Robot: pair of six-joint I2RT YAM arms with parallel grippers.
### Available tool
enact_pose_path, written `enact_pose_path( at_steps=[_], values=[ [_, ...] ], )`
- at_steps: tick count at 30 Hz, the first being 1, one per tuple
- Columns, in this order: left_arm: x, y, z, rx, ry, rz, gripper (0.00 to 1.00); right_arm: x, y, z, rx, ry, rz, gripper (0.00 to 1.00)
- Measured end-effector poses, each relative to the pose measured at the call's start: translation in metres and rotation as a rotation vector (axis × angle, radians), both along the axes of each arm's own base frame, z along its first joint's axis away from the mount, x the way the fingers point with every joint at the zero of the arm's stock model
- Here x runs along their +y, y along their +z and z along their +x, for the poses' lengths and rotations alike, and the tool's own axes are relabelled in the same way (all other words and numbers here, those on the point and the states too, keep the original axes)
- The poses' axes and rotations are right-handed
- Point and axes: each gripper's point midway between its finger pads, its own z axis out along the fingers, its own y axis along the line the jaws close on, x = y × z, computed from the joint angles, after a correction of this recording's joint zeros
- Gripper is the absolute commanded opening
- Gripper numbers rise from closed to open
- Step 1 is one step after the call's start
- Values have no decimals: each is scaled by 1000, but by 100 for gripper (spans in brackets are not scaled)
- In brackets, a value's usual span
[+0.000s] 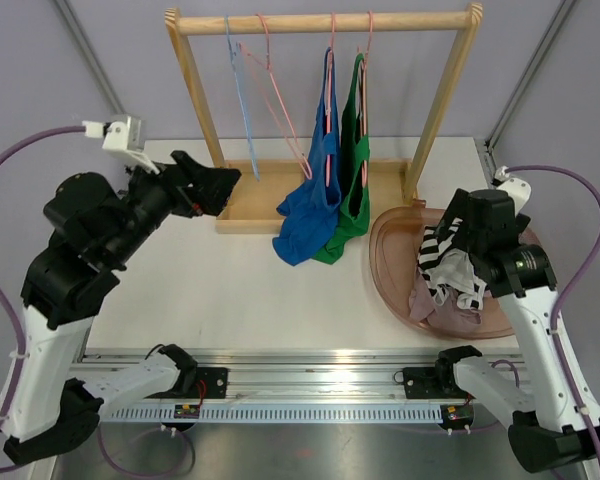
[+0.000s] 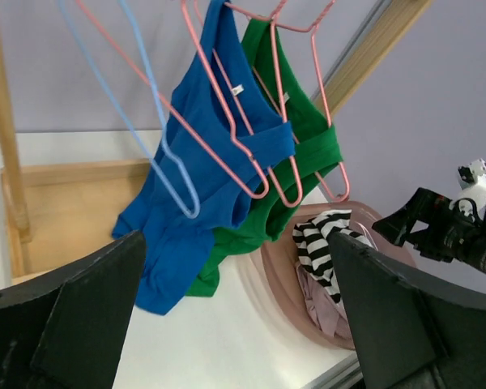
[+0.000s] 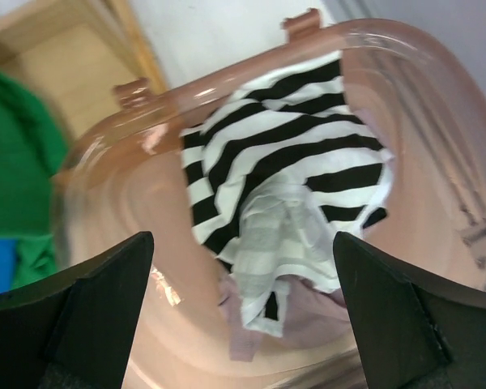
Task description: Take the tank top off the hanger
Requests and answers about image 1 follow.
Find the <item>black white striped tank top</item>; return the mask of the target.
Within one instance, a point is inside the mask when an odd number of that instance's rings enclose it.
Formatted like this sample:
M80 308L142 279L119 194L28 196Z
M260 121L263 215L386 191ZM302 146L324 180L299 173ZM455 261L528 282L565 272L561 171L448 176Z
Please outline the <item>black white striped tank top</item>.
M417 270L436 306L443 306L455 293L454 303L459 309L480 311L484 307L487 284L476 275L469 254L453 246L461 226L462 220L455 218L444 240L436 237L434 226L425 226Z

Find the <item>mauve pink tank top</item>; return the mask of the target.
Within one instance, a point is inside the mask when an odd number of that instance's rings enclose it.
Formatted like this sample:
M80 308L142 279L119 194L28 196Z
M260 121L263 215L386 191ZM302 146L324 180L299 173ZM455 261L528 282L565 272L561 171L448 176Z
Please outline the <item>mauve pink tank top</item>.
M441 305L436 304L419 272L415 274L408 304L411 319L452 334L472 333L482 324L479 310L459 307L458 292L453 288Z

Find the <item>blue tank top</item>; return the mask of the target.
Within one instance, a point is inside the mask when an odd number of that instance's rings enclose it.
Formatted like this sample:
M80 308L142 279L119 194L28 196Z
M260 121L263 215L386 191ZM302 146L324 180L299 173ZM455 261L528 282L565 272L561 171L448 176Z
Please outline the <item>blue tank top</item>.
M279 235L272 240L272 246L278 257L292 266L313 258L332 237L338 222L341 202L338 180L341 159L338 108L339 148L333 168L336 173L336 183L329 190L325 187L325 162L327 154L331 151L325 128L327 52L328 49L324 57L322 79L324 90L316 109L316 123L308 155L313 178L304 180L277 207L277 212L284 217L284 220Z

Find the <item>pink hanger of striped top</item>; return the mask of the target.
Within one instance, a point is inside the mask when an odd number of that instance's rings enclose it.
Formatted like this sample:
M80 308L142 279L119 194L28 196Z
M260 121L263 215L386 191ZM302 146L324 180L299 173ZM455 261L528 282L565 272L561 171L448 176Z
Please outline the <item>pink hanger of striped top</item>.
M265 17L257 13L256 18L263 29L265 36L265 55L259 57L251 52L243 42L238 43L239 52L246 63L251 79L256 83L257 89L271 115L279 133L282 135L293 158L297 161L305 179L311 180L313 172L308 158L300 145L295 125L291 119L283 96L281 94L271 56L271 34Z

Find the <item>light blue wire hanger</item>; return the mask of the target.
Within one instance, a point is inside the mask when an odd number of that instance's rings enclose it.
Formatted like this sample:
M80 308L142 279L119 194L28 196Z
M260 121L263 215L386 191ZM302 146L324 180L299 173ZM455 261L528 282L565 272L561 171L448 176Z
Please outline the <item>light blue wire hanger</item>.
M246 141L248 145L249 158L251 162L252 173L257 181L260 180L260 172L258 166L258 160L253 143L253 133L251 116L248 107L247 94L246 94L246 82L244 77L244 61L240 51L240 45L237 41L232 39L231 29L229 26L229 16L224 16L224 27L225 27L225 38L228 46L228 53L230 59L230 65L234 75L236 84L236 92L240 104L241 114L243 118L243 124L246 134Z

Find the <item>pink hanger of blue top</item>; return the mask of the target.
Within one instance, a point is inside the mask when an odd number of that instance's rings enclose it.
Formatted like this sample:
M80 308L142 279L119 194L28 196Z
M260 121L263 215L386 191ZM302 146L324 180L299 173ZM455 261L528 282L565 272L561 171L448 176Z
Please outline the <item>pink hanger of blue top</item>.
M333 168L339 148L338 125L337 125L337 103L336 103L336 79L335 79L335 37L336 37L336 14L330 14L331 33L326 61L326 83L325 83L325 128L331 151L327 154L325 162L325 187L329 190L336 183L336 173Z

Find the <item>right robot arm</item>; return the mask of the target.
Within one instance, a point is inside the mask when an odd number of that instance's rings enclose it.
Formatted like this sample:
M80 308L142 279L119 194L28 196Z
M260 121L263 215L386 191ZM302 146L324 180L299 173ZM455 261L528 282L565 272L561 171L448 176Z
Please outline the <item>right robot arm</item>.
M527 367L525 393L472 346L439 353L436 389L467 393L506 428L519 464L530 473L600 459L600 405L586 385L558 305L548 256L519 236L529 223L503 190L455 192L434 230L468 255L508 319Z

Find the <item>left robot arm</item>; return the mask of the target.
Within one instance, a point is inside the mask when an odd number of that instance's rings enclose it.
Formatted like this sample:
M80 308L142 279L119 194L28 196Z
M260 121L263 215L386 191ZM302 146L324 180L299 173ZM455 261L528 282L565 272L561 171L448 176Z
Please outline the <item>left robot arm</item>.
M197 388L197 361L168 344L129 368L84 380L73 358L131 256L169 216L216 217L241 177L176 150L154 171L134 168L124 194L98 173L67 178L45 205L53 226L30 264L21 341L0 395L0 433L12 468L70 452L111 414L156 394Z

